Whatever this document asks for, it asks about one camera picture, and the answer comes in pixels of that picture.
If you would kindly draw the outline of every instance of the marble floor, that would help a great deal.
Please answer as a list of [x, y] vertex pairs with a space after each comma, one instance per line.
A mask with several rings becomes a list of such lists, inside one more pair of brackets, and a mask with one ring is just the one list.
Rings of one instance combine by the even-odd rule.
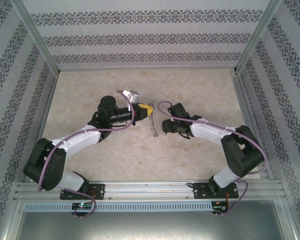
[[[244, 124], [228, 69], [61, 72], [43, 137], [58, 139], [85, 126], [103, 96], [112, 95], [119, 108], [125, 107], [116, 90], [136, 90], [144, 104], [180, 102], [191, 116], [224, 126]], [[201, 138], [165, 135], [161, 123], [166, 116], [156, 110], [155, 118], [159, 137], [152, 136], [148, 119], [139, 121], [78, 152], [65, 169], [91, 181], [195, 180], [208, 179], [226, 165], [219, 145]]]

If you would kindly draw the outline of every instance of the yellow object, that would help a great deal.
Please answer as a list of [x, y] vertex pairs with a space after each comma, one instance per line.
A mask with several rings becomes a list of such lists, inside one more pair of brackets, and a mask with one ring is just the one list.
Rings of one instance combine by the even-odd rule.
[[143, 109], [148, 109], [148, 116], [150, 114], [152, 114], [152, 112], [154, 111], [154, 109], [150, 105], [147, 105], [147, 104], [141, 104], [141, 103], [139, 103], [138, 106], [140, 108], [143, 108]]

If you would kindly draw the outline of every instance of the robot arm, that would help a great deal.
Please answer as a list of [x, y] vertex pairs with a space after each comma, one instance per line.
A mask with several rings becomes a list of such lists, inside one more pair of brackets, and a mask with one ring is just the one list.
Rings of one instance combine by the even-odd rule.
[[[133, 125], [148, 117], [153, 109], [149, 105], [137, 103], [139, 94], [136, 91], [123, 91], [123, 94], [132, 103], [134, 110]], [[52, 154], [49, 164], [44, 172], [42, 188], [46, 191], [59, 187], [80, 193], [86, 193], [89, 181], [77, 172], [64, 171], [65, 162], [75, 153], [87, 146], [97, 144], [106, 139], [111, 131], [98, 131], [98, 129], [112, 129], [113, 124], [123, 123], [132, 119], [130, 105], [118, 108], [113, 96], [104, 96], [97, 107], [98, 111], [78, 134], [63, 142]], [[34, 146], [32, 153], [23, 169], [23, 173], [36, 183], [39, 183], [43, 167], [50, 151], [66, 137], [49, 141], [40, 139]]]
[[[261, 164], [264, 158], [260, 151], [247, 140], [226, 130], [204, 124], [206, 120], [201, 116], [190, 117], [181, 103], [168, 108], [173, 117], [198, 120], [203, 123], [192, 123], [181, 120], [168, 119], [162, 122], [162, 130], [167, 133], [179, 133], [182, 137], [204, 138], [215, 144], [221, 145], [227, 161], [227, 166], [209, 179], [209, 189], [215, 196], [223, 193], [223, 189], [235, 180], [244, 177], [252, 169]], [[255, 143], [258, 143], [251, 130], [242, 125], [238, 128], [228, 127]]]

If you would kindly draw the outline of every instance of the patterned wallpaper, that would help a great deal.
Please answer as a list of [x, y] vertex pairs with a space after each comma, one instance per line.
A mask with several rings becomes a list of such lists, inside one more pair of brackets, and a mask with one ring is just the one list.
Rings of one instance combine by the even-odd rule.
[[300, 0], [281, 2], [241, 77], [300, 233]]
[[268, 2], [25, 0], [24, 4], [60, 69], [66, 70], [235, 67]]
[[56, 78], [11, 3], [0, 0], [0, 227]]

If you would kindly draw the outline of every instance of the enclosure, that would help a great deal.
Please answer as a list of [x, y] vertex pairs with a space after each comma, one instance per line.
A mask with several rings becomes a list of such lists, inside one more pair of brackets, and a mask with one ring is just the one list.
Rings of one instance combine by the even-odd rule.
[[[146, 118], [66, 161], [104, 186], [95, 213], [75, 219], [81, 200], [39, 192], [23, 168], [38, 140], [83, 128], [102, 97], [125, 107], [116, 90], [154, 106], [157, 135]], [[269, 167], [243, 178], [248, 190], [231, 213], [215, 217], [225, 199], [196, 199], [188, 186], [227, 166], [223, 148], [166, 135], [160, 101], [246, 125], [264, 149]], [[239, 196], [245, 188], [237, 183]], [[0, 239], [34, 233], [300, 239], [300, 0], [0, 0]]]

